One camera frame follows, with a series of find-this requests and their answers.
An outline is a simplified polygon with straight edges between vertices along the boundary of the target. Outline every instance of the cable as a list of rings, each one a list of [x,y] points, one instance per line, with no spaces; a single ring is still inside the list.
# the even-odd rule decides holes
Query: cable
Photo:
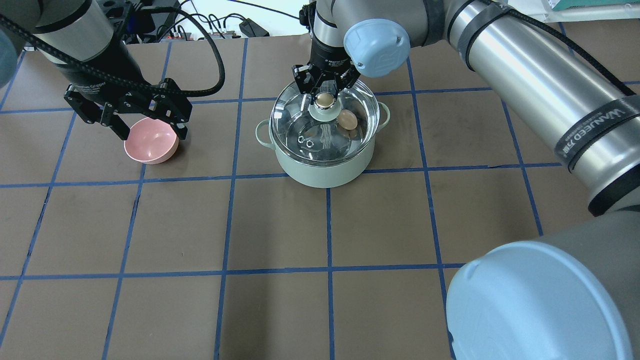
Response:
[[[91,65],[85,64],[83,62],[81,62],[80,60],[73,58],[72,56],[63,53],[62,51],[58,50],[57,48],[49,45],[47,42],[44,42],[43,40],[40,40],[39,38],[37,38],[36,36],[34,36],[32,33],[30,33],[28,30],[24,29],[22,26],[16,24],[14,21],[12,21],[11,19],[7,18],[6,16],[4,16],[2,13],[0,13],[0,25],[4,26],[5,28],[9,29],[11,32],[14,32],[16,35],[18,35],[19,37],[21,37],[23,40],[29,42],[30,44],[34,45],[35,47],[39,48],[40,50],[44,51],[45,53],[60,59],[62,61],[64,61],[65,63],[75,66],[77,67],[79,70],[86,72],[87,74],[93,75],[96,78],[99,78],[101,80],[107,81],[109,83],[118,85],[118,86],[122,86],[124,88],[130,88],[131,90],[135,90],[135,91],[139,91],[145,94],[152,94],[152,95],[179,95],[179,96],[184,96],[184,97],[203,97],[203,96],[209,96],[212,94],[215,94],[216,92],[220,91],[220,89],[222,88],[222,86],[225,83],[225,66],[222,62],[222,57],[220,56],[220,52],[218,51],[218,48],[216,47],[216,44],[213,42],[213,39],[211,38],[211,36],[209,36],[209,34],[207,33],[207,31],[202,27],[202,25],[193,17],[191,16],[189,13],[181,10],[181,9],[176,9],[176,8],[172,8],[172,7],[160,7],[160,8],[147,8],[147,9],[142,9],[140,10],[140,12],[143,13],[168,13],[168,12],[172,12],[172,13],[178,13],[182,16],[184,16],[185,18],[188,18],[197,28],[198,30],[200,30],[204,35],[205,38],[207,39],[207,42],[209,43],[209,45],[211,46],[211,50],[213,50],[213,53],[216,57],[216,62],[218,63],[218,69],[219,69],[219,73],[220,76],[218,78],[218,82],[211,88],[205,89],[205,90],[176,90],[176,89],[170,89],[170,88],[160,88],[157,86],[152,86],[152,85],[148,85],[148,84],[144,84],[144,83],[139,83],[136,81],[131,81],[128,79],[123,79],[120,78],[118,76],[114,76],[112,74],[108,74],[107,72],[104,72],[100,69],[96,69],[95,67],[92,67]]]
[[[492,0],[479,0],[479,1],[485,5],[491,5],[491,3],[493,2]],[[543,31],[546,31],[547,33],[551,34],[556,39],[562,41],[562,43],[567,45],[569,48],[573,49],[573,51],[575,51],[578,55],[580,55],[583,59],[585,59],[591,66],[593,66],[594,69],[596,69],[596,71],[600,73],[600,75],[602,75],[606,80],[611,82],[616,88],[618,88],[618,90],[620,90],[626,96],[631,96],[636,94],[627,85],[625,85],[622,81],[620,81],[620,79],[618,79],[604,65],[602,65],[598,60],[596,60],[591,54],[589,54],[585,49],[583,49],[580,45],[573,42],[573,40],[571,40],[566,35],[559,32],[558,30],[552,28],[551,26],[545,24],[544,22],[533,19],[532,17],[527,16],[514,8],[510,9],[507,12],[507,14],[518,20],[524,21],[539,29],[542,29]]]
[[[189,39],[187,38],[187,32],[184,31],[184,28],[182,27],[182,25],[178,25],[178,34],[180,33],[184,35],[184,41],[189,41]]]
[[[229,19],[229,18],[231,18],[231,19],[240,19],[242,21],[246,20],[246,17],[244,17],[244,16],[242,16],[242,15],[240,15],[238,13],[230,13],[229,15],[227,15],[227,16],[225,16],[223,18],[224,21],[222,22],[222,27],[225,28],[225,29],[227,28],[227,19]]]
[[[201,13],[193,13],[193,14],[190,14],[190,15],[191,15],[191,16],[198,16],[198,17],[201,17],[201,18],[202,18],[202,17],[206,18],[206,16],[205,16],[205,15],[202,15]],[[181,24],[181,23],[182,23],[183,21],[185,21],[185,20],[187,20],[187,18],[186,18],[186,17],[183,17],[182,19],[180,19],[180,20],[178,20],[178,21],[174,22],[174,23],[173,23],[173,25],[169,26],[168,28],[167,28],[165,25],[160,25],[160,26],[158,26],[158,29],[157,29],[158,31],[156,31],[156,39],[157,39],[157,42],[160,42],[160,40],[164,39],[164,37],[169,33],[169,31],[171,31],[171,29],[172,29],[172,28],[174,28],[175,26],[178,26],[179,24]],[[209,25],[209,28],[211,29],[211,32],[213,32],[213,27],[215,27],[215,25],[212,25],[209,21],[207,21],[207,23],[208,23],[208,25]],[[159,30],[160,30],[163,26],[164,26],[164,27],[166,27],[165,32],[164,32],[162,35],[158,35]]]
[[[285,15],[288,17],[291,17],[293,19],[299,20],[299,18],[297,16],[293,16],[291,14],[285,13],[285,12],[281,12],[280,10],[276,10],[276,9],[272,9],[272,8],[267,8],[265,6],[262,5],[258,5],[258,4],[251,4],[251,3],[246,3],[244,1],[240,1],[240,0],[227,0],[227,1],[231,1],[233,3],[239,3],[239,4],[245,4],[245,5],[249,5],[249,6],[255,6],[256,8],[261,8],[261,9],[265,9],[265,10],[269,10],[271,12],[275,12],[275,13],[279,13],[281,15]]]
[[[213,20],[211,20],[212,16],[213,16],[214,19],[216,19],[216,22],[218,23],[218,27],[222,28],[222,25],[220,25],[220,19],[218,19],[218,17],[213,15],[212,13],[209,14],[209,22],[213,22]]]
[[[185,4],[186,4],[186,3],[188,3],[188,2],[191,2],[191,4],[193,5],[193,2],[192,2],[192,1],[193,1],[193,0],[184,0],[183,2],[181,2],[181,3],[178,5],[178,9],[182,9],[182,6],[183,6],[183,5],[185,5]]]

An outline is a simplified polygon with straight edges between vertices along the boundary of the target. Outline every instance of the grid line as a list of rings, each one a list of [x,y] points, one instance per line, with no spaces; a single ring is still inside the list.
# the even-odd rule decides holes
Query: grid line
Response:
[[[172,43],[170,42],[166,49],[166,55],[164,57],[164,68],[161,75],[161,81],[166,76],[167,68],[169,67],[169,59],[171,57]],[[133,202],[133,208],[131,209],[131,219],[129,220],[129,228],[127,230],[127,238],[125,240],[124,250],[122,252],[122,261],[120,263],[120,273],[118,274],[118,283],[116,285],[116,291],[113,295],[113,305],[111,306],[111,315],[109,316],[109,325],[107,326],[107,335],[104,338],[104,347],[102,348],[102,360],[106,360],[109,354],[109,345],[111,344],[111,335],[113,333],[113,325],[115,323],[116,312],[118,311],[118,303],[120,302],[120,292],[122,290],[122,281],[124,279],[123,274],[127,267],[127,259],[129,259],[129,247],[131,246],[131,237],[133,236],[133,229],[136,223],[136,215],[138,214],[138,205],[140,204],[140,196],[142,195],[142,187],[145,184],[145,172],[147,171],[146,164],[142,164],[140,167],[140,176],[138,177],[138,191],[136,198]]]
[[[231,242],[231,226],[234,210],[234,195],[236,192],[236,173],[238,163],[238,149],[240,143],[240,125],[242,118],[242,103],[244,95],[244,74],[246,70],[246,53],[248,48],[248,39],[244,40],[244,48],[242,55],[242,68],[240,72],[240,91],[238,94],[238,110],[236,119],[236,144],[234,146],[234,163],[231,173],[231,186],[229,188],[229,207],[227,211],[227,231],[225,233],[225,250],[222,258],[222,276],[220,279],[220,294],[218,295],[218,319],[216,321],[216,338],[214,339],[213,358],[220,358],[220,339],[222,333],[222,318],[225,305],[225,288],[227,286],[227,267],[229,262],[229,245]]]
[[[564,24],[562,22],[558,22],[558,27],[560,28],[560,32],[562,33],[562,35],[566,36],[566,30],[564,29]],[[569,45],[566,45],[566,47],[567,49],[569,49],[569,53],[575,56],[573,49]]]
[[[9,80],[9,85],[7,85],[7,87],[6,87],[6,92],[4,93],[4,96],[2,98],[2,102],[0,102],[0,111],[4,107],[4,103],[6,102],[7,98],[9,97],[9,92],[11,91],[11,88],[13,87],[13,83],[15,82],[15,78],[18,76],[18,72],[20,71],[20,67],[22,66],[22,62],[24,61],[25,54],[26,53],[23,51],[22,54],[20,55],[20,60],[18,60],[18,65],[15,66],[15,74],[13,74],[11,80]]]
[[[331,189],[326,189],[326,265],[329,309],[329,359],[335,360],[335,328],[333,326],[333,233],[331,216]]]
[[[511,133],[511,138],[513,139],[513,146],[516,149],[516,155],[518,156],[518,162],[520,163],[520,170],[522,171],[522,179],[524,180],[524,185],[527,188],[527,195],[529,196],[529,203],[531,204],[531,211],[533,212],[533,219],[536,222],[536,228],[538,229],[538,235],[542,236],[542,223],[540,222],[540,216],[538,214],[538,207],[536,206],[536,199],[533,197],[533,191],[531,190],[531,183],[529,182],[529,175],[527,175],[527,167],[524,166],[524,161],[522,160],[522,153],[520,152],[520,146],[518,144],[518,137],[516,135],[516,131],[513,128],[513,123],[511,122],[511,115],[509,114],[509,109],[507,108],[506,102],[504,100],[500,100],[502,102],[502,110],[504,111],[504,117],[507,120],[507,125],[509,126],[509,132]]]
[[[431,232],[433,233],[433,246],[436,254],[436,261],[438,264],[438,277],[440,278],[440,294],[442,296],[442,308],[445,315],[445,324],[447,322],[447,287],[444,279],[444,267],[442,266],[442,254],[440,253],[440,240],[438,239],[438,225],[436,223],[435,208],[433,206],[433,194],[431,193],[431,180],[429,178],[429,165],[427,162],[426,152],[424,150],[424,138],[422,137],[422,126],[420,124],[420,113],[418,110],[417,92],[415,91],[415,81],[413,78],[413,69],[411,66],[411,59],[406,60],[407,69],[409,71],[409,82],[411,84],[411,97],[413,100],[413,115],[415,117],[415,127],[418,134],[418,142],[420,145],[420,156],[422,158],[422,167],[424,168],[424,183],[427,192],[427,202],[429,204],[429,217],[431,219]],[[447,337],[449,337],[448,326],[445,328],[447,331]],[[449,352],[453,359],[456,358],[451,341],[449,341]]]
[[[71,116],[71,121],[69,122],[69,127],[67,129],[67,134],[65,135],[65,139],[62,142],[60,155],[58,155],[58,162],[56,163],[56,168],[53,170],[53,175],[51,176],[51,184],[55,182],[56,177],[58,176],[58,170],[60,169],[60,165],[62,164],[62,157],[64,157],[65,150],[67,150],[67,144],[69,142],[69,137],[71,136],[71,129],[73,129],[75,121],[76,121],[76,114],[74,113]],[[9,310],[7,311],[6,318],[4,319],[4,325],[2,327],[2,331],[0,332],[0,347],[2,347],[4,337],[6,336],[6,331],[7,331],[7,328],[9,327],[9,321],[11,320],[11,315],[13,314],[15,303],[18,300],[18,294],[20,293],[20,289],[22,288],[22,282],[24,281],[24,276],[27,273],[27,268],[29,267],[29,262],[31,261],[31,254],[33,253],[33,249],[38,239],[38,234],[40,233],[40,226],[42,225],[42,219],[44,217],[45,211],[47,211],[47,205],[49,203],[49,199],[51,198],[51,192],[53,191],[53,185],[51,184],[49,185],[49,188],[47,190],[47,195],[45,196],[44,204],[42,204],[42,210],[40,211],[38,222],[36,223],[35,229],[33,231],[33,236],[31,237],[31,242],[29,243],[29,250],[27,251],[27,256],[24,259],[24,263],[22,264],[22,272],[20,273],[20,277],[18,278],[18,283],[15,286],[15,291],[13,292],[11,304],[9,305]]]
[[[560,23],[560,27],[562,32],[564,33],[564,27]],[[0,184],[0,188],[29,188],[29,187],[48,187],[47,196],[45,198],[45,202],[40,213],[40,217],[38,219],[36,228],[34,230],[34,235],[31,239],[31,243],[29,245],[29,252],[27,254],[27,258],[23,264],[22,273],[20,275],[12,275],[12,276],[0,276],[0,281],[16,281],[18,283],[16,285],[16,289],[13,294],[13,298],[10,304],[10,308],[6,319],[4,321],[4,325],[2,328],[2,332],[0,332],[0,346],[6,336],[8,324],[10,322],[10,317],[15,307],[15,303],[17,301],[17,297],[19,295],[20,287],[24,281],[30,280],[56,280],[56,279],[118,279],[118,286],[116,287],[116,293],[114,298],[114,304],[112,308],[112,314],[109,320],[108,334],[105,340],[105,347],[103,350],[102,358],[105,359],[108,354],[108,347],[111,337],[111,332],[113,330],[113,322],[116,315],[116,309],[119,299],[119,294],[122,286],[122,281],[125,278],[156,278],[156,277],[187,277],[187,276],[210,276],[210,275],[220,275],[221,276],[221,287],[220,287],[220,297],[218,303],[218,319],[216,322],[216,339],[214,343],[214,358],[219,358],[220,351],[220,339],[221,339],[221,322],[222,322],[222,314],[223,314],[223,305],[224,305],[224,292],[225,292],[225,284],[226,277],[228,275],[250,275],[250,274],[292,274],[292,273],[314,273],[314,272],[326,272],[328,276],[328,310],[329,310],[329,342],[330,342],[330,358],[332,360],[335,359],[335,336],[334,336],[334,328],[333,328],[333,273],[334,272],[351,272],[351,271],[382,271],[382,270],[415,270],[415,269],[433,269],[438,270],[438,274],[440,277],[440,285],[442,292],[442,300],[444,308],[446,309],[446,290],[445,290],[445,282],[444,282],[444,268],[459,268],[462,267],[463,263],[443,263],[442,255],[440,253],[439,239],[437,233],[436,219],[435,219],[435,210],[433,206],[433,197],[431,194],[431,185],[429,180],[429,172],[431,171],[455,171],[455,170],[481,170],[481,169],[491,169],[491,168],[520,168],[523,174],[523,179],[525,181],[525,185],[527,187],[527,193],[529,195],[529,199],[531,202],[532,210],[534,213],[536,225],[538,226],[538,232],[542,235],[542,227],[540,224],[537,208],[535,205],[535,200],[531,191],[531,186],[529,184],[526,168],[535,168],[535,167],[559,167],[560,163],[524,163],[522,159],[522,155],[520,153],[520,148],[518,146],[518,140],[513,129],[513,125],[511,123],[511,118],[509,116],[508,109],[504,102],[502,102],[503,109],[505,112],[505,116],[509,125],[509,130],[511,131],[511,136],[514,141],[514,146],[516,148],[516,153],[518,155],[518,164],[505,164],[497,167],[489,167],[486,165],[476,165],[476,166],[459,166],[459,167],[429,167],[426,159],[426,153],[424,150],[423,137],[422,137],[422,129],[420,126],[420,117],[419,111],[417,107],[417,97],[416,94],[431,94],[431,93],[444,93],[444,92],[476,92],[476,91],[489,91],[491,88],[482,87],[482,88],[448,88],[448,89],[431,89],[431,90],[416,90],[415,82],[413,78],[413,72],[411,68],[410,60],[407,60],[408,64],[408,72],[411,84],[410,91],[395,91],[395,92],[376,92],[375,94],[380,95],[412,95],[413,99],[413,107],[414,107],[414,115],[415,121],[418,131],[418,141],[420,146],[420,155],[422,157],[422,167],[421,168],[393,168],[393,169],[367,169],[364,171],[365,174],[382,174],[382,173],[401,173],[401,172],[424,172],[425,182],[426,182],[426,191],[429,202],[429,215],[431,217],[432,223],[432,232],[434,236],[434,246],[436,250],[436,264],[409,264],[409,265],[372,265],[372,266],[333,266],[332,263],[332,229],[331,229],[331,191],[330,189],[326,190],[326,211],[327,211],[327,266],[326,267],[300,267],[300,268],[266,268],[266,269],[249,269],[249,270],[228,270],[228,251],[229,251],[229,243],[230,243],[230,232],[231,232],[231,224],[232,224],[232,207],[233,207],[233,199],[234,199],[234,191],[235,191],[235,180],[236,179],[260,179],[260,178],[268,178],[268,177],[287,177],[288,175],[285,173],[279,174],[253,174],[253,175],[237,175],[237,155],[239,148],[239,136],[240,136],[240,122],[241,122],[241,110],[243,102],[255,102],[255,101],[275,101],[274,97],[262,97],[262,98],[252,98],[252,99],[243,99],[243,87],[244,87],[244,75],[245,75],[245,67],[246,67],[246,56],[247,56],[247,39],[244,40],[244,53],[243,53],[243,64],[241,71],[241,83],[240,83],[240,91],[238,99],[221,99],[221,100],[208,100],[208,101],[193,101],[193,104],[215,104],[215,103],[238,103],[238,112],[237,112],[237,120],[236,120],[236,143],[234,148],[234,163],[233,170],[230,176],[216,176],[216,177],[176,177],[176,178],[155,178],[155,179],[144,179],[144,173],[146,169],[146,165],[143,165],[141,168],[140,178],[138,180],[126,180],[126,181],[106,181],[106,182],[67,182],[67,183],[56,183],[55,179],[57,177],[57,173],[63,159],[63,155],[65,149],[68,144],[68,140],[70,137],[70,133],[72,127],[74,125],[74,121],[76,118],[76,114],[74,113],[69,128],[67,130],[67,135],[63,142],[63,146],[61,148],[61,152],[58,158],[58,162],[56,164],[56,168],[54,170],[54,174],[52,175],[52,179],[50,183],[33,183],[33,184]],[[172,49],[172,43],[168,44],[167,54],[165,59],[165,65],[163,70],[163,78],[166,76],[166,71],[170,59]],[[18,62],[18,70],[22,65],[22,62],[26,56],[26,53],[22,53],[20,60]],[[72,108],[51,108],[51,109],[33,109],[33,110],[10,110],[3,111],[3,106],[9,96],[10,90],[12,89],[15,78],[17,77],[19,71],[16,71],[12,80],[10,81],[6,93],[2,99],[2,103],[0,103],[0,115],[1,114],[14,114],[14,113],[45,113],[45,112],[56,112],[56,111],[73,111]],[[640,84],[640,81],[627,81],[625,82],[627,85],[636,85]],[[144,183],[161,183],[161,182],[177,182],[177,181],[214,181],[226,179],[231,180],[230,187],[230,198],[229,198],[229,207],[227,213],[227,232],[225,235],[225,251],[223,254],[223,269],[222,270],[210,270],[210,271],[196,271],[196,272],[154,272],[154,273],[125,273],[125,266],[127,261],[127,254],[129,250],[129,245],[131,244],[131,236],[132,230],[134,227],[134,221],[137,213],[138,203],[141,196],[141,191]],[[42,219],[44,217],[44,213],[47,207],[47,203],[49,201],[49,197],[51,195],[52,189],[54,187],[62,187],[62,186],[107,186],[107,185],[125,185],[125,184],[138,184],[138,192],[136,194],[136,199],[134,201],[134,206],[132,209],[130,224],[129,224],[129,232],[127,233],[127,240],[125,242],[125,249],[123,253],[123,259],[121,262],[120,272],[117,274],[60,274],[60,275],[26,275],[26,269],[29,263],[29,259],[33,248],[35,246],[35,242],[38,236],[38,232],[40,229],[40,225],[42,223]]]
[[[493,168],[536,168],[536,167],[561,167],[560,163],[525,163],[525,164],[505,164],[497,166],[489,165],[462,165],[451,167],[427,167],[429,172],[433,171],[460,171],[460,170],[486,170]],[[370,168],[363,171],[363,174],[389,174],[398,172],[421,172],[423,167],[416,168]],[[236,175],[236,179],[267,179],[271,177],[289,177],[288,174],[281,172],[275,174],[249,174]],[[156,177],[142,180],[143,183],[175,183],[180,181],[212,181],[212,180],[231,180],[231,175],[223,176],[196,176],[196,177]],[[0,184],[0,189],[8,188],[46,188],[53,187],[69,187],[69,186],[118,186],[138,184],[140,180],[119,180],[119,181],[79,181],[64,183],[31,183],[31,184]]]
[[[461,268],[464,263],[444,263],[442,267]],[[396,265],[349,265],[332,266],[332,272],[361,272],[361,271],[384,271],[384,270],[436,270],[438,264],[396,264]],[[255,275],[255,274],[299,274],[299,273],[322,273],[329,272],[329,266],[312,267],[292,267],[292,268],[259,268],[245,270],[227,270],[228,276],[235,275]],[[117,279],[129,278],[160,278],[160,277],[196,277],[222,275],[222,270],[197,270],[185,272],[133,272],[133,273],[106,273],[106,274],[53,274],[53,275],[25,275],[24,281],[32,280],[69,280],[69,279]],[[0,281],[15,281],[19,275],[0,276]]]

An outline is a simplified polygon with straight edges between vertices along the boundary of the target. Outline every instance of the egg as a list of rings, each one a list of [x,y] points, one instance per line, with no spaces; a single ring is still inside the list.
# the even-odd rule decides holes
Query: egg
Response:
[[[358,118],[354,113],[347,109],[343,109],[338,114],[338,124],[347,130],[354,130],[358,127]]]

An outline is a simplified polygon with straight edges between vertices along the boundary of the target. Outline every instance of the pot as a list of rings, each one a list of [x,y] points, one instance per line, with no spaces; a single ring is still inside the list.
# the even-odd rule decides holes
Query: pot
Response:
[[[380,107],[387,114],[382,123]],[[390,116],[387,105],[359,80],[337,98],[331,85],[312,98],[300,94],[293,82],[278,96],[271,118],[255,128],[255,137],[275,151],[280,166],[294,180],[314,188],[334,188],[367,168],[376,133],[387,126]],[[258,135],[267,125],[270,142]]]

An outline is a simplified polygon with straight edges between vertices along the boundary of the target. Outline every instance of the pot handle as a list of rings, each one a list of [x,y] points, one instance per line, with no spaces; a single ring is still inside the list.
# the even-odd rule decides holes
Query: pot handle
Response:
[[[260,135],[258,135],[258,132],[260,131],[260,128],[269,125],[269,119],[260,121],[260,123],[258,124],[258,126],[255,127],[255,139],[258,140],[258,142],[260,143],[260,145],[264,146],[264,147],[268,147],[271,150],[275,150],[275,146],[273,146],[273,143],[271,142],[263,142],[262,140],[260,140]]]
[[[380,105],[380,107],[385,110],[385,113],[387,113],[387,119],[383,123],[378,124],[378,130],[376,131],[376,133],[379,133],[380,130],[384,129],[385,126],[387,126],[387,124],[389,123],[389,120],[391,119],[391,112],[389,111],[389,107],[384,102],[379,102],[379,101],[378,101],[378,105]]]

